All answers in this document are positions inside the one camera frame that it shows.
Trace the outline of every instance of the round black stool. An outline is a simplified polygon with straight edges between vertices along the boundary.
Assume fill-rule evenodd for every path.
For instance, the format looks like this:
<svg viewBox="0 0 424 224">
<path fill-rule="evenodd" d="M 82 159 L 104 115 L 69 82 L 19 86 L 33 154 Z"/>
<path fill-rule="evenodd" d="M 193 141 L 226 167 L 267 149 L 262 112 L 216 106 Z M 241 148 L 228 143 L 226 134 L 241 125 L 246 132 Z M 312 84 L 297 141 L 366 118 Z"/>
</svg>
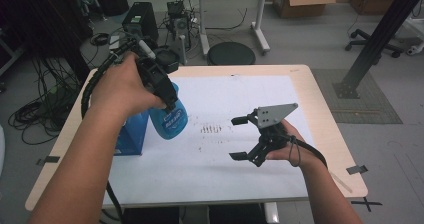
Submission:
<svg viewBox="0 0 424 224">
<path fill-rule="evenodd" d="M 255 61 L 255 53 L 237 42 L 216 44 L 208 52 L 208 65 L 252 65 Z"/>
</svg>

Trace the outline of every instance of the gray floor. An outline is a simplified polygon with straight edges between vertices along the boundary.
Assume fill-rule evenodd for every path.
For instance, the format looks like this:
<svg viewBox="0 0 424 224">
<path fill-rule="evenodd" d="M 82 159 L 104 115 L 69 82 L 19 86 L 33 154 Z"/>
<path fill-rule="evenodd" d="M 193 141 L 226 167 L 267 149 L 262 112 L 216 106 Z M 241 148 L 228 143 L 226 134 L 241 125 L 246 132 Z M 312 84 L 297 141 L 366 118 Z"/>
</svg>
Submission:
<svg viewBox="0 0 424 224">
<path fill-rule="evenodd" d="M 167 0 L 152 1 L 156 8 Z M 105 22 L 95 22 L 95 32 L 110 32 L 119 27 L 123 16 L 110 17 Z M 225 40 L 244 43 L 252 48 L 257 65 L 306 64 L 310 68 L 349 69 L 360 53 L 360 47 L 350 52 L 344 50 L 349 41 L 347 31 L 352 27 L 372 32 L 380 16 L 357 16 L 348 4 L 328 5 L 320 17 L 280 19 L 271 5 L 264 10 L 263 31 L 272 48 L 262 56 L 258 43 L 251 35 L 249 22 L 254 20 L 255 9 L 249 8 L 244 24 L 231 32 L 210 31 L 211 45 Z M 228 27 L 241 20 L 237 8 L 228 6 L 211 8 L 207 12 L 208 26 Z M 160 42 L 165 35 L 161 32 Z M 412 33 L 401 31 L 394 43 L 409 47 L 417 43 Z M 82 46 L 82 52 L 91 58 L 95 48 Z M 94 63 L 101 63 L 107 50 L 101 48 Z M 197 46 L 188 53 L 188 65 L 206 65 Z M 54 141 L 38 146 L 28 146 L 21 141 L 21 132 L 7 124 L 8 117 L 19 107 L 37 97 L 37 76 L 23 57 L 13 65 L 0 81 L 8 90 L 0 94 L 0 123 L 6 137 L 6 158 L 0 177 L 0 222 L 25 223 L 29 212 L 24 203 L 35 183 L 41 167 L 39 158 L 50 152 Z M 363 174 L 369 194 L 368 201 L 380 202 L 382 206 L 354 205 L 364 223 L 422 223 L 424 219 L 424 53 L 415 56 L 401 55 L 394 59 L 386 52 L 380 63 L 370 70 L 373 78 L 402 119 L 402 125 L 339 124 L 339 129 L 358 165 L 365 165 Z M 43 130 L 34 127 L 28 138 L 46 138 Z M 278 203 L 281 223 L 313 223 L 309 203 Z M 186 223 L 201 223 L 194 218 L 201 211 L 188 208 Z"/>
</svg>

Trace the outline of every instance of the hand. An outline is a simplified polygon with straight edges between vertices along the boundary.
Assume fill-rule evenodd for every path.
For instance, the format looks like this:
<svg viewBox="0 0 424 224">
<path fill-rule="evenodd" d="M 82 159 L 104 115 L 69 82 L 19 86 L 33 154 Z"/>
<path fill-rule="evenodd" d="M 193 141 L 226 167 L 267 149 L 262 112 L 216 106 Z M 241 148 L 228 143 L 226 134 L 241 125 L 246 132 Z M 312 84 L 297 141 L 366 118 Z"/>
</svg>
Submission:
<svg viewBox="0 0 424 224">
<path fill-rule="evenodd" d="M 299 131 L 288 121 L 282 120 L 284 128 L 287 131 L 289 136 L 295 136 L 296 139 L 305 142 L 302 135 L 300 135 Z M 292 144 L 288 143 L 287 146 L 281 148 L 279 150 L 271 151 L 266 156 L 267 160 L 288 160 L 292 165 L 299 164 L 299 152 L 301 156 L 301 162 L 299 164 L 300 168 L 306 167 L 308 165 L 313 165 L 316 161 L 320 161 L 312 152 L 306 150 L 303 147 L 299 146 L 299 152 L 296 147 L 296 144 L 293 144 L 292 153 L 290 155 L 290 148 L 292 148 Z"/>
<path fill-rule="evenodd" d="M 163 101 L 147 91 L 138 75 L 133 52 L 125 54 L 122 64 L 110 67 L 91 95 L 90 108 L 103 108 L 127 118 L 151 107 L 165 108 Z"/>
</svg>

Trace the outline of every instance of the white desk leg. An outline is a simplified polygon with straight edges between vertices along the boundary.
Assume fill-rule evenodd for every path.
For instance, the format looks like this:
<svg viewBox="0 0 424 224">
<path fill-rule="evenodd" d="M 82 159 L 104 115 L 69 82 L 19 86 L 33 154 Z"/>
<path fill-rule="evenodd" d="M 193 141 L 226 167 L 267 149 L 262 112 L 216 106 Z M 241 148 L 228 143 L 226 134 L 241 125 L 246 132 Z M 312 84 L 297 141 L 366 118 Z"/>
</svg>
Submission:
<svg viewBox="0 0 424 224">
<path fill-rule="evenodd" d="M 259 43 L 261 44 L 263 55 L 265 55 L 265 53 L 271 50 L 261 30 L 262 14 L 264 13 L 264 5 L 265 5 L 265 0 L 259 0 L 258 13 L 256 14 L 256 22 L 252 22 L 252 29 L 255 31 L 255 35 L 258 38 Z"/>
<path fill-rule="evenodd" d="M 206 56 L 209 52 L 209 41 L 206 35 L 205 27 L 205 13 L 203 10 L 203 1 L 199 0 L 199 11 L 200 11 L 200 43 L 202 44 L 203 55 Z"/>
<path fill-rule="evenodd" d="M 278 209 L 276 202 L 266 202 L 264 203 L 265 209 L 265 219 L 267 223 L 280 223 L 280 218 L 278 217 Z"/>
</svg>

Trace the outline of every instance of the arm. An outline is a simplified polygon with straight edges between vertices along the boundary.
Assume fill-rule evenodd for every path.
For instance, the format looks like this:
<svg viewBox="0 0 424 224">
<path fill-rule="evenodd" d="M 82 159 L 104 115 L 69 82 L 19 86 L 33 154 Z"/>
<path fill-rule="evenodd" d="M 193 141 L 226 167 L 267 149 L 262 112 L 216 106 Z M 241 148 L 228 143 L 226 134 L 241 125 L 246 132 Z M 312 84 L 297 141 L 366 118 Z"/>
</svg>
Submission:
<svg viewBox="0 0 424 224">
<path fill-rule="evenodd" d="M 29 223 L 98 222 L 122 124 L 150 107 L 163 107 L 160 98 L 144 89 L 135 58 L 129 54 L 109 68 L 94 89 L 91 106 Z"/>
<path fill-rule="evenodd" d="M 304 141 L 296 128 L 286 120 L 282 121 L 289 135 Z M 299 147 L 300 169 L 308 190 L 309 202 L 315 223 L 362 223 L 355 210 L 345 199 L 324 164 L 308 150 Z M 290 145 L 268 153 L 269 160 L 288 160 Z M 292 153 L 291 161 L 297 164 L 297 153 Z"/>
</svg>

